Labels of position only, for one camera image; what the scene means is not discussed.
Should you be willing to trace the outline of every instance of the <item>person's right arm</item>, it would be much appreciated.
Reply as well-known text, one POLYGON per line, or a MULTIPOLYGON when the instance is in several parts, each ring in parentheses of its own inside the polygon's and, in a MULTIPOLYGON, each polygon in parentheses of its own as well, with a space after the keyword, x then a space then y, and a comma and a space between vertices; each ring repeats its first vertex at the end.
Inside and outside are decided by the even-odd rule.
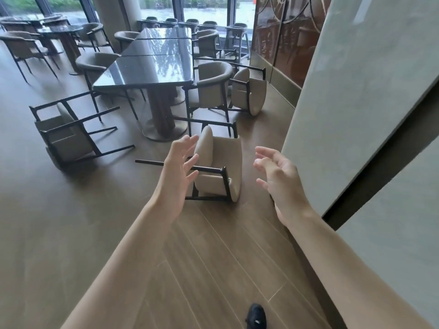
POLYGON ((267 178, 257 183, 272 195, 280 221, 299 244, 349 329, 432 328, 311 208, 291 161, 277 150, 260 146, 256 157, 255 168, 267 178))

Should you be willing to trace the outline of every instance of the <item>black shoe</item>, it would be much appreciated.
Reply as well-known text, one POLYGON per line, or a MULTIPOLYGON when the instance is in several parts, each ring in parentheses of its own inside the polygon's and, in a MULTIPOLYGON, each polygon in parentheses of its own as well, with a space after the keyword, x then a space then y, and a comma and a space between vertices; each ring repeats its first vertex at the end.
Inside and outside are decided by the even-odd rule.
POLYGON ((267 319, 262 306, 259 304, 252 304, 245 322, 247 322, 247 329, 266 329, 267 319))

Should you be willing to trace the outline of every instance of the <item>gold baseboard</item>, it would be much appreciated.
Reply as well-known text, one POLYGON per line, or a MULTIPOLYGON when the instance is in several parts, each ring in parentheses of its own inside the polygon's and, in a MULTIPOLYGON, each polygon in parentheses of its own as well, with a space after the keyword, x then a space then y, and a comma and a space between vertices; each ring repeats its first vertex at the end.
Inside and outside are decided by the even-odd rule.
POLYGON ((293 105, 294 108, 296 107, 302 88, 254 51, 252 51, 250 57, 250 65, 258 68, 266 68, 267 82, 269 82, 285 100, 293 105))

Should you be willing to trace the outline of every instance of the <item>hand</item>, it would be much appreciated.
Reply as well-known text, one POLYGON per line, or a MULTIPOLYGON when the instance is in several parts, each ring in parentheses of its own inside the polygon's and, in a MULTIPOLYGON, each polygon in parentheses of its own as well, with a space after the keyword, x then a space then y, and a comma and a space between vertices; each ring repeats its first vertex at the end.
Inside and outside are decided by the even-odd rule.
POLYGON ((253 166, 267 178, 266 182, 261 179, 256 182, 271 194, 281 223, 285 226, 288 223, 282 215, 282 212, 287 212, 287 208, 299 215, 304 210, 312 210, 296 166, 275 149, 257 146, 255 151, 253 166))
POLYGON ((166 218, 174 221, 183 210, 187 188, 198 176, 198 171, 187 173, 195 165, 198 155, 186 159, 194 153, 199 136, 184 135, 171 145, 171 150, 165 159, 160 179, 151 201, 158 205, 166 218))

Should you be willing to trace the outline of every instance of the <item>round metal table base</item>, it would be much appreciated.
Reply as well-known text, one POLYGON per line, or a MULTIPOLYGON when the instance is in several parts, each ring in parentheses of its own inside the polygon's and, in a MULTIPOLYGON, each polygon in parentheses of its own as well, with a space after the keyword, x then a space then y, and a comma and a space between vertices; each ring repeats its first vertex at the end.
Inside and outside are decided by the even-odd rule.
POLYGON ((171 106, 179 105, 184 102, 184 90, 182 88, 177 87, 178 96, 175 97, 174 101, 171 102, 171 106))
POLYGON ((187 130, 187 121, 175 120, 174 122, 175 128, 172 130, 167 138, 161 136, 157 132, 157 129, 154 127, 152 119, 146 122, 145 126, 143 127, 143 134, 151 141, 171 142, 174 139, 180 138, 187 130))

